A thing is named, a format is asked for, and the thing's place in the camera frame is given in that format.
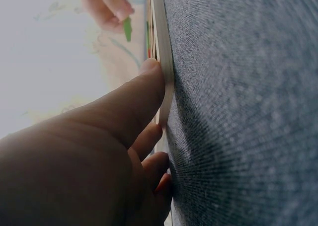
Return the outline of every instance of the gray fabric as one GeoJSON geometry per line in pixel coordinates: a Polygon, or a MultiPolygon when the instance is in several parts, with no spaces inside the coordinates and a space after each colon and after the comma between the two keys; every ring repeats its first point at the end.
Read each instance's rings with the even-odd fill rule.
{"type": "Polygon", "coordinates": [[[318,0],[165,0],[174,226],[318,225],[318,0]]]}

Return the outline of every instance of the wooden edge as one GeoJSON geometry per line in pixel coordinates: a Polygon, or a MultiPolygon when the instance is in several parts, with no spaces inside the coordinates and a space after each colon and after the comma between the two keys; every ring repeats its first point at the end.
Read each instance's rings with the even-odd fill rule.
{"type": "MultiPolygon", "coordinates": [[[[151,0],[152,16],[154,22],[154,37],[157,50],[157,60],[161,64],[165,80],[165,96],[162,105],[159,109],[159,117],[156,121],[162,126],[165,134],[165,128],[167,125],[173,90],[174,90],[174,73],[172,64],[172,50],[168,31],[168,24],[165,15],[164,1],[163,0],[151,0]]],[[[157,143],[155,151],[164,150],[164,136],[157,143]]]]}

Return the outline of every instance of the hand holding green object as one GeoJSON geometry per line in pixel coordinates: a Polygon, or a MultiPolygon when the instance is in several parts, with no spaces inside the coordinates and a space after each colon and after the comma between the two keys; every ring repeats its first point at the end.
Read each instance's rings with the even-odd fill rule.
{"type": "Polygon", "coordinates": [[[131,19],[130,17],[127,17],[126,20],[124,20],[124,31],[126,35],[126,40],[128,42],[131,41],[131,33],[133,32],[133,29],[131,28],[131,19]]]}

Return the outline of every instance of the hand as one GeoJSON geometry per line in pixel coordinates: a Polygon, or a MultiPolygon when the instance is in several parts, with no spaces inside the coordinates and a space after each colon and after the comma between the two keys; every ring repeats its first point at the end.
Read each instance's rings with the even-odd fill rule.
{"type": "Polygon", "coordinates": [[[123,32],[123,20],[134,13],[127,0],[82,0],[83,6],[104,30],[123,32]]]}
{"type": "Polygon", "coordinates": [[[86,106],[0,141],[1,225],[163,225],[168,156],[149,124],[164,97],[158,62],[86,106]]]}

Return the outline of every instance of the paper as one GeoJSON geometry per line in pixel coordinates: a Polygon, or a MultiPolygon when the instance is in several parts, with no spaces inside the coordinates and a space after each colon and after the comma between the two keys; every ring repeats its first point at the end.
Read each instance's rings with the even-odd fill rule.
{"type": "Polygon", "coordinates": [[[128,1],[135,9],[130,42],[101,31],[80,0],[0,0],[0,138],[94,101],[138,74],[146,1],[128,1]]]}

